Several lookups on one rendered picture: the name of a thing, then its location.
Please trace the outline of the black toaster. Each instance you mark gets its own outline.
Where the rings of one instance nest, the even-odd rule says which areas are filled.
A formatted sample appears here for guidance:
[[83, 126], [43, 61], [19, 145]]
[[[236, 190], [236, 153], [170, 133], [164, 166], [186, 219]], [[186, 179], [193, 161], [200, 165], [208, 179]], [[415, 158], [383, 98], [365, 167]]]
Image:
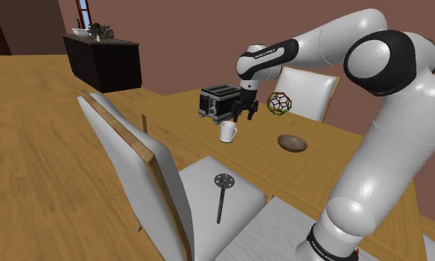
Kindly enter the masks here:
[[238, 100], [241, 89], [234, 85], [221, 84], [202, 88], [198, 114], [211, 118], [215, 125], [232, 118], [232, 103]]

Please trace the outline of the white mug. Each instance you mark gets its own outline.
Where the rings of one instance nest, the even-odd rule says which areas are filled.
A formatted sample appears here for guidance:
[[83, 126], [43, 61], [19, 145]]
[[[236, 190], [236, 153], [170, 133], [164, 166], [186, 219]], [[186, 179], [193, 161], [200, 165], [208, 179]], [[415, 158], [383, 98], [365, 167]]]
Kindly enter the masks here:
[[222, 121], [220, 123], [220, 141], [230, 143], [233, 141], [236, 133], [238, 132], [236, 124], [231, 121]]

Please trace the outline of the brown bowl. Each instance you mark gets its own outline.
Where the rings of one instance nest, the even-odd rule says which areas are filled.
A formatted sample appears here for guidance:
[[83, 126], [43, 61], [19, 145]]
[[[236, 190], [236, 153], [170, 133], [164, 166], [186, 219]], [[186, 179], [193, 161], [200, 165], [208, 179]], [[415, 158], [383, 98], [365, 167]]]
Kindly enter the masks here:
[[302, 138], [292, 134], [281, 134], [277, 141], [281, 148], [293, 153], [302, 152], [308, 148], [308, 144]]

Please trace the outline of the black perforated skimmer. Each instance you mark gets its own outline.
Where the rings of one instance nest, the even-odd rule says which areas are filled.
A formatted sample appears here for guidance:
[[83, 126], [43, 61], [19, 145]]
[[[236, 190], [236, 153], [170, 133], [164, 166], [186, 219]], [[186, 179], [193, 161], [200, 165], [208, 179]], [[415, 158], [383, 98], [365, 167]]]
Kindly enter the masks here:
[[225, 197], [226, 189], [232, 188], [235, 185], [235, 179], [229, 174], [218, 174], [215, 177], [215, 184], [220, 189], [220, 197], [218, 203], [217, 210], [217, 224], [220, 224], [222, 210], [223, 210], [223, 202]]

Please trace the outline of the wooden dining table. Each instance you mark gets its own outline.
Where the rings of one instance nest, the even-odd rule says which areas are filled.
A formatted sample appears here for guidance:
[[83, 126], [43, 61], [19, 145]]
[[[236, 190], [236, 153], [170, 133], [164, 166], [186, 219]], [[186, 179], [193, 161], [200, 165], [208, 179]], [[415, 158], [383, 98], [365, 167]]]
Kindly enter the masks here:
[[[362, 136], [302, 116], [274, 116], [263, 108], [247, 120], [241, 116], [231, 143], [219, 140], [220, 128], [198, 116], [199, 92], [191, 90], [139, 102], [148, 120], [172, 136], [201, 147], [241, 176], [318, 219], [341, 172]], [[293, 153], [278, 144], [281, 134], [302, 138], [308, 148]], [[426, 261], [421, 220], [413, 184], [361, 248], [382, 261]]]

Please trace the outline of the grey robot stand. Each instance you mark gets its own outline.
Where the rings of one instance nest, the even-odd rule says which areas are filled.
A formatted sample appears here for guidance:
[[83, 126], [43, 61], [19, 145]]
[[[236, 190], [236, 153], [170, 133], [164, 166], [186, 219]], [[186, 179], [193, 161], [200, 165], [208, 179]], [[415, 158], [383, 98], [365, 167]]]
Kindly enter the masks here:
[[312, 218], [275, 197], [216, 261], [298, 261], [295, 249], [313, 224]]

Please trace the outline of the dark sideboard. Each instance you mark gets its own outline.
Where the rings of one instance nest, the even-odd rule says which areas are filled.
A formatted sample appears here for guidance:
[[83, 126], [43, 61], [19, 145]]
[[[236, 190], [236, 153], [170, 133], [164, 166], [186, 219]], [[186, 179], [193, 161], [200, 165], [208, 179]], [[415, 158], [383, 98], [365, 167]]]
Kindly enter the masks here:
[[108, 25], [92, 24], [62, 36], [73, 74], [101, 93], [142, 86], [139, 45], [115, 39]]

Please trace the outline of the white chair with wooden frame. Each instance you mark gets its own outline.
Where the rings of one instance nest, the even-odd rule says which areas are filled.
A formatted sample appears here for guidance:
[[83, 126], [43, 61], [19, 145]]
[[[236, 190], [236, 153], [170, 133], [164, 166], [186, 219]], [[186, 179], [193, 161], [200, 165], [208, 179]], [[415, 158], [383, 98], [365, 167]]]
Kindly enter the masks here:
[[323, 122], [341, 78], [283, 67], [275, 92], [292, 101], [290, 113]]
[[[211, 156], [179, 171], [169, 149], [132, 125], [99, 93], [80, 91], [78, 101], [98, 136], [133, 212], [164, 261], [215, 261], [266, 205], [266, 195]], [[217, 224], [218, 174], [226, 189]]]

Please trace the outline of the window with red frame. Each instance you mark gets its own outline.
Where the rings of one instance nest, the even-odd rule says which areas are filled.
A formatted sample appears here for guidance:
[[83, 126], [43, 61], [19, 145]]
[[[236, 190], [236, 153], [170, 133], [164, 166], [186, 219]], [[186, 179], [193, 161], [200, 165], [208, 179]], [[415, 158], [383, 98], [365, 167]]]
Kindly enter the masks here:
[[79, 15], [76, 19], [78, 21], [78, 28], [88, 29], [92, 24], [88, 0], [76, 0], [76, 8]]

